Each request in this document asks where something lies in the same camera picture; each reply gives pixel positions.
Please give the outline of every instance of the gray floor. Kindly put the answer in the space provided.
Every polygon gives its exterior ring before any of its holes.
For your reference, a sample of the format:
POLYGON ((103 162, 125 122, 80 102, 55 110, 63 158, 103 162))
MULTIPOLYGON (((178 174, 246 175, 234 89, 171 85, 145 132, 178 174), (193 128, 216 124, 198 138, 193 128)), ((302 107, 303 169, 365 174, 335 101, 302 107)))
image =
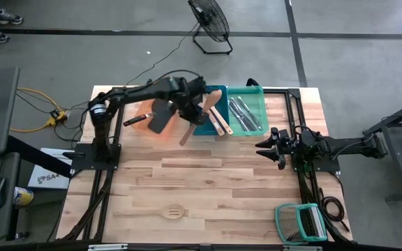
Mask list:
MULTIPOLYGON (((23 15, 24 27, 188 31, 195 19, 185 0, 26 0, 0 1, 23 15)), ((232 31, 289 31, 283 0, 218 0, 232 31)), ((399 0, 292 0, 298 32, 402 33, 399 0)), ((50 36, 12 35, 0 45, 0 68, 21 68, 20 86, 46 92, 70 107, 86 100, 95 84, 123 84, 165 56, 177 36, 50 36)), ((201 38, 209 49, 223 44, 201 38)), ((252 77, 265 86, 299 86, 290 38, 231 38, 230 56, 206 56, 189 40, 169 59, 139 78, 176 68, 203 74, 210 84, 242 86, 252 77)), ((308 86, 318 87, 332 137, 358 137, 402 107, 402 40, 300 39, 308 86)), ((46 104, 32 100, 44 109, 46 104)), ((32 128, 47 118, 16 101, 12 127, 32 128)), ((70 115, 76 124, 78 112, 70 115)), ((61 130, 65 137, 73 131, 61 130)), ((51 130, 14 134, 35 147, 68 148, 51 130)), ((339 158, 347 214, 356 241, 402 248, 402 202, 386 204, 385 196, 402 191, 399 171, 390 157, 339 158)), ((22 183, 30 175, 24 168, 22 183)), ((63 196, 56 192, 53 196, 63 196)), ((23 213, 21 229, 44 241, 61 203, 37 206, 23 213)))

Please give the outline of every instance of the wooden tabletop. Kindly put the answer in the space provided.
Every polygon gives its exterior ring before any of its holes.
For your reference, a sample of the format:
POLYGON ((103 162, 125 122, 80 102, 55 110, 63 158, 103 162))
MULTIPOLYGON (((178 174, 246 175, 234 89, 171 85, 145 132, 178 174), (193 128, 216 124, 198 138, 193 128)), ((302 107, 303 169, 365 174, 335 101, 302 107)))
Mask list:
MULTIPOLYGON (((92 98, 112 87, 95 86, 92 98)), ((300 92, 307 126, 327 135, 318 89, 300 88, 300 92)), ((284 97, 265 94, 265 103, 269 127, 289 131, 284 97)), ((133 118, 139 105, 127 105, 124 120, 133 118)), ((278 170, 276 163, 255 153, 255 143, 269 133, 261 137, 195 136, 182 147, 178 142, 189 124, 181 119, 176 124, 175 134, 166 142, 122 127, 121 163, 112 180, 103 242, 281 244, 274 209, 284 203, 301 203, 301 199, 290 160, 284 170, 278 170), (186 209, 184 217, 125 215, 170 204, 181 204, 186 209)), ((82 142, 93 138, 87 116, 82 142)), ((87 209, 93 178, 94 171, 88 170, 70 181, 57 238, 66 235, 87 209)), ((320 172, 318 183, 325 196, 344 204, 333 176, 320 172)), ((94 219, 93 233, 98 211, 94 219)), ((344 222, 349 225, 346 215, 344 222)), ((336 226, 352 238, 341 224, 336 226)))

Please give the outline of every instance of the teal tray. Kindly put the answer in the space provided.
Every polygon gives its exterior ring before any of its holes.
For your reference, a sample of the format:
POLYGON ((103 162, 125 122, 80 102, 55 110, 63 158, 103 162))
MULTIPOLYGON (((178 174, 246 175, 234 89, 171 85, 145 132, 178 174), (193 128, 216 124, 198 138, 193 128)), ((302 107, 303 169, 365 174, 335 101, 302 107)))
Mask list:
MULTIPOLYGON (((228 91, 226 86, 217 86, 212 85, 207 87, 207 92, 221 90, 223 93, 221 95, 220 100, 215 104, 215 108, 218 110, 220 115, 229 124, 229 113, 228 113, 228 91)), ((207 118, 206 123, 204 125, 199 125, 196 127, 193 135, 218 135, 216 129, 209 118, 207 118)))
POLYGON ((238 96, 243 99, 244 103, 249 107, 251 112, 257 117, 258 121, 262 124, 262 130, 244 131, 240 126, 237 118, 234 114, 229 111, 229 126, 234 131, 232 136, 261 136, 264 135, 268 129, 268 116, 266 113, 265 106, 265 95, 263 93, 263 88, 261 86, 246 86, 246 87, 228 87, 228 99, 234 98, 237 100, 238 96))

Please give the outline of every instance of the electric fan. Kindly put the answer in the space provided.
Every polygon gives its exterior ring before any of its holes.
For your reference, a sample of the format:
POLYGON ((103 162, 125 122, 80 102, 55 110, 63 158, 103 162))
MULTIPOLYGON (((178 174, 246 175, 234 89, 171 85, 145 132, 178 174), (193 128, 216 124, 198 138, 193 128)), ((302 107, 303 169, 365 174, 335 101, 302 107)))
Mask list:
POLYGON ((193 42, 205 54, 229 54, 233 50, 229 42, 229 24, 224 16, 223 11, 215 0, 188 0, 188 4, 192 8, 193 14, 197 21, 200 23, 198 29, 193 36, 193 42), (207 52, 196 41, 196 36, 203 28, 207 35, 209 35, 216 42, 228 42, 230 50, 227 52, 207 52))

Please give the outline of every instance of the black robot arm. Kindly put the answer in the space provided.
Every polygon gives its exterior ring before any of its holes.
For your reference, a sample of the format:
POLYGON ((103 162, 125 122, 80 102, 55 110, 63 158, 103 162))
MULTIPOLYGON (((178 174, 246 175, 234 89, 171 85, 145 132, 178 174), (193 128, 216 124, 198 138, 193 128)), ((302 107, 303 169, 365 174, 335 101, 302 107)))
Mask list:
POLYGON ((206 83, 201 76, 190 82, 183 77, 162 77, 144 86, 115 87, 107 93, 99 93, 88 104, 95 130, 92 143, 94 161, 111 161, 112 146, 108 140, 110 122, 122 105, 156 98, 168 100, 179 110, 181 118, 199 125, 205 120, 205 114, 202 114, 197 104, 202 101, 204 93, 206 83))
POLYGON ((256 147, 270 150, 259 150, 257 154, 278 161, 278 168, 285 168, 284 154, 292 154, 298 167, 313 167, 320 163, 322 169, 316 171, 338 171, 337 157, 347 154, 362 154, 370 158, 383 158, 387 151, 382 140, 376 135, 361 138, 334 139, 324 137, 320 132, 314 132, 310 128, 302 126, 304 130, 297 132, 290 138, 287 130, 279 131, 271 128, 269 139, 256 144, 256 147))

